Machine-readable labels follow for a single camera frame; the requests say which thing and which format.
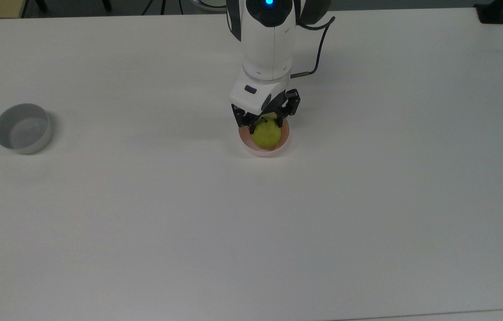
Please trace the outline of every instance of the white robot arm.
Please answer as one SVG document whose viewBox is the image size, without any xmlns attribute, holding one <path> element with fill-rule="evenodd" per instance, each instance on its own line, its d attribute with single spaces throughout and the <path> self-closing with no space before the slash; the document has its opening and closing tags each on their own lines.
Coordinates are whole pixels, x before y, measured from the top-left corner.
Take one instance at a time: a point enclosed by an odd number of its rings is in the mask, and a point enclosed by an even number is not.
<svg viewBox="0 0 503 321">
<path fill-rule="evenodd" d="M 331 0 L 227 0 L 227 23 L 244 53 L 229 97 L 240 127 L 249 126 L 253 132 L 263 114 L 275 112 L 279 125 L 295 114 L 299 95 L 286 90 L 296 25 L 317 23 L 330 4 Z"/>
</svg>

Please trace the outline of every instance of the gray bowl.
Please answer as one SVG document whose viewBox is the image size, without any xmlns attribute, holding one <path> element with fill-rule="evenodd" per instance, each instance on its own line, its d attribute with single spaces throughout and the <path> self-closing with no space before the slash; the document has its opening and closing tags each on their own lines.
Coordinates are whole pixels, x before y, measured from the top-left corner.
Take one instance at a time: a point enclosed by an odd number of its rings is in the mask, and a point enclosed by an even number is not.
<svg viewBox="0 0 503 321">
<path fill-rule="evenodd" d="M 38 105 L 17 104 L 0 116 L 0 145 L 20 154 L 32 154 L 51 138 L 49 116 Z"/>
</svg>

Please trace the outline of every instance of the bowl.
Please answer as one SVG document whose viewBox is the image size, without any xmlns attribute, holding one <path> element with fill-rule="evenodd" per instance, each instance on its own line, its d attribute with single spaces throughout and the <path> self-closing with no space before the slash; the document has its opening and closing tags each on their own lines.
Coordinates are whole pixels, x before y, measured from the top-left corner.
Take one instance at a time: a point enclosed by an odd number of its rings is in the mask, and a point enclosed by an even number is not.
<svg viewBox="0 0 503 321">
<path fill-rule="evenodd" d="M 32 154 L 51 138 L 49 116 L 36 104 L 17 104 L 0 115 L 0 145 L 20 154 Z"/>
<path fill-rule="evenodd" d="M 280 152 L 280 150 L 285 146 L 285 144 L 289 140 L 289 122 L 284 119 L 284 124 L 281 127 L 281 139 L 280 142 L 277 143 L 272 148 L 262 148 L 260 146 L 257 146 L 256 143 L 252 140 L 252 136 L 250 135 L 250 131 L 248 127 L 242 127 L 239 128 L 239 137 L 241 138 L 243 145 L 245 146 L 245 149 L 252 153 L 255 156 L 259 157 L 268 157 L 268 156 L 274 156 Z"/>
</svg>

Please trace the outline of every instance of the floor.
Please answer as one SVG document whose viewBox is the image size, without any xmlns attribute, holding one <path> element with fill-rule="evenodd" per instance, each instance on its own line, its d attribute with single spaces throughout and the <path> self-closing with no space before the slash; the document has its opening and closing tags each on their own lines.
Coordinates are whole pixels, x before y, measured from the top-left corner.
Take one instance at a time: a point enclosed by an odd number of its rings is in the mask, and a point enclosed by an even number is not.
<svg viewBox="0 0 503 321">
<path fill-rule="evenodd" d="M 184 14 L 202 13 L 192 0 L 168 0 L 165 14 L 180 14 L 179 1 Z M 474 4 L 491 0 L 334 0 L 331 10 L 376 10 L 406 8 L 471 8 Z M 35 0 L 27 0 L 24 18 L 53 18 L 60 16 L 139 16 L 150 0 L 111 0 L 113 10 L 105 11 L 102 0 L 45 0 L 48 12 L 39 12 Z M 153 0 L 146 15 L 160 14 L 162 0 Z"/>
</svg>

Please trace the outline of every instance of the green pear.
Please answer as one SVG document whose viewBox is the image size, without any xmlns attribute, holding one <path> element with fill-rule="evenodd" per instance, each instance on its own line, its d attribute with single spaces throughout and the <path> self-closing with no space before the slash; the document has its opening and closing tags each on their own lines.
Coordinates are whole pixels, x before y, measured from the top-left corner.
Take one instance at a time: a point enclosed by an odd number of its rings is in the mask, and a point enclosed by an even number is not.
<svg viewBox="0 0 503 321">
<path fill-rule="evenodd" d="M 273 148 L 281 140 L 281 128 L 274 116 L 264 115 L 256 122 L 251 139 L 261 148 Z"/>
</svg>

